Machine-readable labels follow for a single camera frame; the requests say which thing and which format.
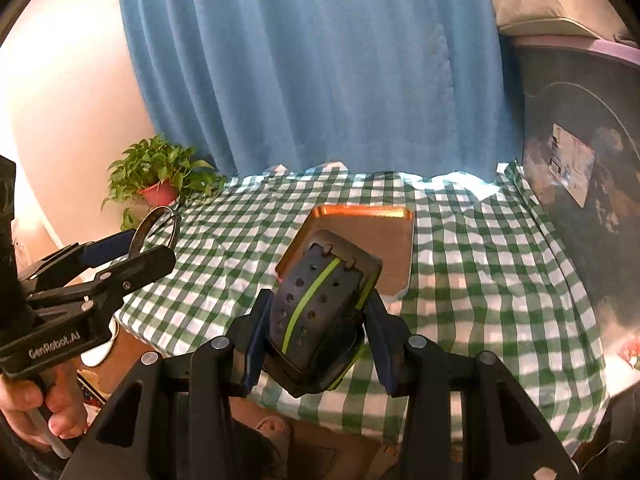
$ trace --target table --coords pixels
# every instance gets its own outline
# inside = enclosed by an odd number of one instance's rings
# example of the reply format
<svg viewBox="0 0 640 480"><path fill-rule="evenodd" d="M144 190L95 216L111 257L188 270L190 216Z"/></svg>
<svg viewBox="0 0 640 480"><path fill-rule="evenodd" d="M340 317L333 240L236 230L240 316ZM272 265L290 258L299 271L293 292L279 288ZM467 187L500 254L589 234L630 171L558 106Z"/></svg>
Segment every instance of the table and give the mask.
<svg viewBox="0 0 640 480"><path fill-rule="evenodd" d="M594 434L608 400L590 302L519 167L499 173L484 200L469 187L327 167L232 179L218 197L181 208L174 272L129 296L116 315L164 354L192 351L276 284L274 267L314 206L405 206L416 218L412 271L401 297L383 298L388 311L447 351L498 354L572 454ZM147 243L169 235L166 222ZM406 413L406 399L386 396L368 347L333 392L293 399L263 373L251 398L388 443L400 440ZM460 438L456 397L452 431Z"/></svg>

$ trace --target curtain fold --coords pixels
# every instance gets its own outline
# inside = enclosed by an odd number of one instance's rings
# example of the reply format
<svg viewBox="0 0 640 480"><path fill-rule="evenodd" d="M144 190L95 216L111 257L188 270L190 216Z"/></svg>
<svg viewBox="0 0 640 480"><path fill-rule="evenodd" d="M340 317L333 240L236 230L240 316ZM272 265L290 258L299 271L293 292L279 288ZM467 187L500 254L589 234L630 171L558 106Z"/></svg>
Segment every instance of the curtain fold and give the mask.
<svg viewBox="0 0 640 480"><path fill-rule="evenodd" d="M225 174L492 180L521 155L491 0L120 0L156 129Z"/></svg>

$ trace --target red flower pot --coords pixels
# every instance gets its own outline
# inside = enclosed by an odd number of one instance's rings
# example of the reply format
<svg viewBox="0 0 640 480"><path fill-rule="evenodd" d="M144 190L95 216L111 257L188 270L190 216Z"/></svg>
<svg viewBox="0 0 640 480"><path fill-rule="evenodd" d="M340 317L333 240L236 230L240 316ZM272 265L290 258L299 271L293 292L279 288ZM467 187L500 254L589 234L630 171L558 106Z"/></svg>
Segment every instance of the red flower pot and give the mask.
<svg viewBox="0 0 640 480"><path fill-rule="evenodd" d="M140 195L151 207L158 207L159 205L169 205L178 198L178 190L166 178L162 182L141 190Z"/></svg>

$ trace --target neon green stripe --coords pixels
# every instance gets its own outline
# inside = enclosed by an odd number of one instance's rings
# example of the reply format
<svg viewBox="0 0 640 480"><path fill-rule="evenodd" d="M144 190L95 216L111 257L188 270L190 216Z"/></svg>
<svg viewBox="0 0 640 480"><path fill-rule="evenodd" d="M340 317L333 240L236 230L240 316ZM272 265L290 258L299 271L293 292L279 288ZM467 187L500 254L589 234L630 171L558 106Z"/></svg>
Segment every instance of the neon green stripe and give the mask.
<svg viewBox="0 0 640 480"><path fill-rule="evenodd" d="M331 383L331 385L327 388L327 391L330 392L331 390L335 390L338 387L338 384L340 384L340 382L342 381L344 376L347 374L347 372L351 370L351 367L353 367L353 365L356 364L356 361L360 358L363 352L364 352L364 343L362 343L360 345L360 348L358 348L358 351L356 352L356 355L353 356L353 359L349 363L349 366L347 366L342 371L342 373L338 375L338 378L333 383Z"/></svg>
<svg viewBox="0 0 640 480"><path fill-rule="evenodd" d="M326 268L320 273L320 275L316 278L316 280L311 284L311 286L306 290L304 296L300 299L298 306L291 314L291 319L289 319L289 324L287 325L287 331L284 333L284 341L282 343L282 353L287 353L287 348L289 347L289 341L291 339L291 334L293 333L293 329L296 327L296 322L302 314L302 311L311 297L316 293L318 287L322 285L325 279L332 273L335 267L341 262L340 258L335 258Z"/></svg>
<svg viewBox="0 0 640 480"><path fill-rule="evenodd" d="M376 281L378 280L379 274L372 274L369 278L369 281L365 284L364 289L362 290L362 294L360 295L360 299L358 300L358 303L356 303L356 310L361 310L362 307L364 306L364 302L367 301L367 298L369 297L369 294L371 292L371 289L373 288L373 285L376 283Z"/></svg>

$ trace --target gold tray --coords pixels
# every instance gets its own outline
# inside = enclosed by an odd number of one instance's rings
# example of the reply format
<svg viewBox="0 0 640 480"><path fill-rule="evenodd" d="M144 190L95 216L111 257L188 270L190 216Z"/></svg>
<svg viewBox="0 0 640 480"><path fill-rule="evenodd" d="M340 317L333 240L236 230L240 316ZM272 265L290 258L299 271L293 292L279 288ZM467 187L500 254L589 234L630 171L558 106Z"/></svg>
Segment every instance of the gold tray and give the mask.
<svg viewBox="0 0 640 480"><path fill-rule="evenodd" d="M319 205L311 210L302 227L276 265L278 280L286 278L307 249L308 240L327 229L382 260L376 289L384 296L403 293L409 284L414 247L414 212L397 206Z"/></svg>

